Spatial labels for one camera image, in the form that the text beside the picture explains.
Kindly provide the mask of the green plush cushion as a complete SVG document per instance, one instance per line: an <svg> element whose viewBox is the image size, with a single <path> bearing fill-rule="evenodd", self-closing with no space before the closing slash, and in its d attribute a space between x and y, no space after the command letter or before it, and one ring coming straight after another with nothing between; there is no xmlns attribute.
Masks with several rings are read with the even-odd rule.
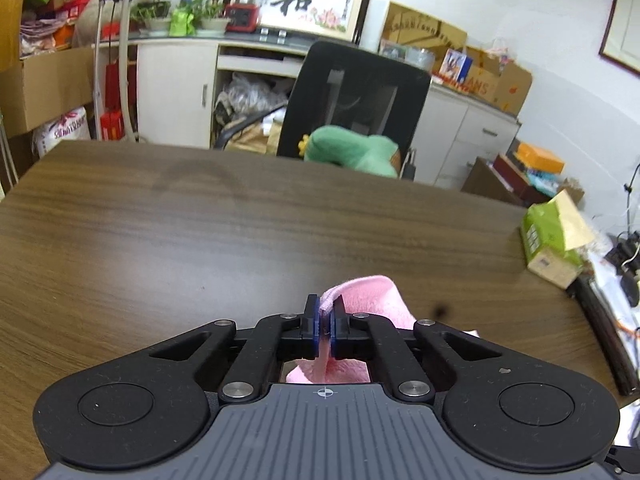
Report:
<svg viewBox="0 0 640 480"><path fill-rule="evenodd" d="M305 134L298 142L305 162L321 162L365 174L398 178L401 152L387 136L366 136L334 125L322 126Z"/></svg>

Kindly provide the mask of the black mesh office chair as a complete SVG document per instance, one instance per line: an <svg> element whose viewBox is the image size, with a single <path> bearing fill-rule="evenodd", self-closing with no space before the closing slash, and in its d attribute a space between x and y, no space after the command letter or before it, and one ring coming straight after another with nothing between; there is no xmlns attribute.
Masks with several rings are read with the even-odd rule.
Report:
<svg viewBox="0 0 640 480"><path fill-rule="evenodd" d="M243 130L284 110L276 154L303 160L298 142L327 125L366 136L387 136L401 152L399 179L412 181L411 144L432 77L426 70L356 47L318 40L309 49L290 98L222 130L216 150Z"/></svg>

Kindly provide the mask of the pink fluffy towel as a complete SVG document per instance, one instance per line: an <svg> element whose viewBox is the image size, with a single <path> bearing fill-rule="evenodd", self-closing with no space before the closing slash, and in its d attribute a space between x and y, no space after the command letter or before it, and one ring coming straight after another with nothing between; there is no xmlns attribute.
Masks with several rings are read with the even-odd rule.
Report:
<svg viewBox="0 0 640 480"><path fill-rule="evenodd" d="M338 297L342 298L347 313L382 315L403 330L411 330L416 322L396 284L384 275L355 278L328 289L320 297L320 312L329 314ZM325 339L320 342L319 355L313 360L297 360L285 381L288 384L366 384L370 376L365 362L334 359L331 344Z"/></svg>

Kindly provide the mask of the orange flat box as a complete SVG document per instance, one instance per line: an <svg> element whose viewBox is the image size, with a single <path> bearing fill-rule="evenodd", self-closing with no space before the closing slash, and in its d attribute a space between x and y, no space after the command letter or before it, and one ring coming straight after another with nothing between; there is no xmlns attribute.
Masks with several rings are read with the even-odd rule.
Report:
<svg viewBox="0 0 640 480"><path fill-rule="evenodd" d="M527 168L547 174L560 174L565 166L563 159L545 148L529 143L518 144L515 156Z"/></svg>

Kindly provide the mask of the brown cardboard box on cabinet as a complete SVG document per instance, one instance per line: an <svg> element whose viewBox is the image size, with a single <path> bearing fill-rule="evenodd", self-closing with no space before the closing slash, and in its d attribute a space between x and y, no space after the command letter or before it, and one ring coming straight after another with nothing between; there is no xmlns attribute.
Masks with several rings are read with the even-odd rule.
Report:
<svg viewBox="0 0 640 480"><path fill-rule="evenodd" d="M472 47L466 48L472 64L463 87L476 98L514 117L520 111L533 83L533 75L518 64L501 65L495 56Z"/></svg>

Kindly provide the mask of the green tissue box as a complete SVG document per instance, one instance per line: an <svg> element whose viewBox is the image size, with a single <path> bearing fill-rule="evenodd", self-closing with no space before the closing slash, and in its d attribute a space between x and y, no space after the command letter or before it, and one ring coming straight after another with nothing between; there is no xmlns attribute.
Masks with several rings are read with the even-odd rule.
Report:
<svg viewBox="0 0 640 480"><path fill-rule="evenodd" d="M526 268L560 289L570 287L585 266L594 232L566 191L530 206L521 223Z"/></svg>

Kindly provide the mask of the potted green plant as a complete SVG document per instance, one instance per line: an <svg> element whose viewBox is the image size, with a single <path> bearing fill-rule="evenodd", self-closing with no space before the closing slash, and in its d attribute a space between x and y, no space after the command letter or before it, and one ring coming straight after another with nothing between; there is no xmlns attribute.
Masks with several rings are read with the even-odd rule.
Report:
<svg viewBox="0 0 640 480"><path fill-rule="evenodd" d="M219 18L222 0L137 0L131 3L130 20L147 35L159 32L171 37L195 34L198 21Z"/></svg>

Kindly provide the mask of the framed calligraphy picture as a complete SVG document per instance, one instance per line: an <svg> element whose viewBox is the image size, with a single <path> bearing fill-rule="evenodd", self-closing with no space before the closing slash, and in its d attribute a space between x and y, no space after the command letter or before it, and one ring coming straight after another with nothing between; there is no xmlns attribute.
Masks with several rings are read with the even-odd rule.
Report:
<svg viewBox="0 0 640 480"><path fill-rule="evenodd" d="M259 29L359 44L370 0L262 0Z"/></svg>

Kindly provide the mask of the white low cabinet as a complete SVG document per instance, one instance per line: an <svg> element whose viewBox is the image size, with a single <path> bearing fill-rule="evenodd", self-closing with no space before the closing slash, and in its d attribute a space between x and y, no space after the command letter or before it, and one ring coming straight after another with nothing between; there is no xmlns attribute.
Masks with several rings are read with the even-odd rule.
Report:
<svg viewBox="0 0 640 480"><path fill-rule="evenodd" d="M299 118L299 134L334 124L342 110L360 110L345 94L350 70L332 68L311 81L316 69L292 47L260 44L253 55L231 54L230 39L148 38L137 48L138 131L151 143L211 148L214 99L232 70L282 76L292 84L286 119ZM456 188L477 157L494 158L510 148L521 128L513 116L469 96L432 84L412 123L416 180Z"/></svg>

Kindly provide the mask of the large cardboard box on floor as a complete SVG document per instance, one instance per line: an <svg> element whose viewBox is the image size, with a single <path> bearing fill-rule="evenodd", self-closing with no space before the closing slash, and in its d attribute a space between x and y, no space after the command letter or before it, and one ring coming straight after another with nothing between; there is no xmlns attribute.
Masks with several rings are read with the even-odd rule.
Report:
<svg viewBox="0 0 640 480"><path fill-rule="evenodd" d="M1 113L9 138L92 101L93 48L25 58L1 73Z"/></svg>

